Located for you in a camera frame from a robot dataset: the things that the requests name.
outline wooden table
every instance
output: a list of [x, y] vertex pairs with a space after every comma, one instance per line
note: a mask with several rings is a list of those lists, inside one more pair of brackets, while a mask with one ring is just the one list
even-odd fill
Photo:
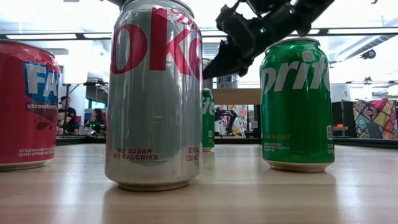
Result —
[[398, 223], [398, 151], [336, 146], [326, 173], [269, 169], [259, 146], [219, 145], [188, 187], [121, 190], [104, 145], [57, 147], [45, 167], [0, 173], [0, 223]]

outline fanta logo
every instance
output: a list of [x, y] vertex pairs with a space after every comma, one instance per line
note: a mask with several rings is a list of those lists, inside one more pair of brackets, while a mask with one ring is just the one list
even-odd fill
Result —
[[214, 102], [212, 103], [210, 98], [205, 98], [205, 100], [203, 100], [202, 107], [202, 114], [206, 114], [208, 111], [210, 115], [214, 115]]
[[276, 73], [275, 68], [272, 67], [261, 69], [263, 95], [270, 91], [272, 87], [274, 87], [274, 92], [282, 91], [285, 85], [286, 76], [291, 70], [296, 71], [296, 78], [293, 86], [287, 86], [286, 88], [301, 90], [307, 79], [308, 71], [310, 69], [314, 69], [310, 89], [319, 89], [323, 73], [326, 69], [323, 80], [326, 89], [330, 91], [328, 60], [323, 56], [318, 62], [312, 63], [314, 59], [315, 57], [313, 52], [306, 50], [302, 53], [301, 62], [294, 61], [291, 63], [282, 63], [278, 74]]
[[58, 74], [47, 66], [24, 63], [25, 92], [36, 103], [58, 102]]
[[[174, 32], [173, 39], [167, 40], [170, 37], [167, 31], [168, 24], [168, 10], [162, 8], [153, 8], [151, 14], [151, 28], [149, 43], [147, 42], [146, 33], [137, 25], [126, 24], [119, 27], [113, 37], [112, 57], [111, 57], [111, 71], [114, 74], [126, 73], [136, 68], [144, 59], [149, 50], [149, 70], [152, 71], [166, 71], [166, 65], [170, 63], [167, 61], [167, 56], [171, 55], [172, 60], [176, 64], [178, 71], [184, 75], [193, 75], [198, 80], [201, 75], [201, 45], [200, 31], [197, 25], [191, 21], [185, 14], [172, 9], [173, 17], [177, 17], [176, 23], [182, 24], [185, 27], [179, 32]], [[129, 43], [121, 42], [121, 31], [127, 31]], [[188, 55], [184, 55], [180, 43], [189, 37], [192, 31], [197, 32], [197, 37], [192, 39], [188, 46]], [[117, 52], [117, 47], [124, 49], [124, 46], [129, 46], [128, 58], [123, 67], [118, 67], [117, 59], [126, 58], [124, 52]]]

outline green can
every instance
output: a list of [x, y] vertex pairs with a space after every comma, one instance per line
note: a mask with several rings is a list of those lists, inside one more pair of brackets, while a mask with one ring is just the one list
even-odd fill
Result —
[[323, 172], [335, 161], [328, 65], [315, 39], [282, 40], [266, 49], [262, 157], [271, 167]]
[[211, 90], [202, 90], [202, 145], [203, 152], [208, 152], [214, 148], [214, 98]]

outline diet coke can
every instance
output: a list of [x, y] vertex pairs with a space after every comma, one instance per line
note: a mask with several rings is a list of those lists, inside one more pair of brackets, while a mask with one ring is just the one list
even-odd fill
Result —
[[59, 74], [51, 52], [0, 40], [0, 170], [54, 158]]
[[201, 45], [181, 1], [124, 3], [113, 34], [105, 162], [120, 187], [176, 189], [199, 174]]

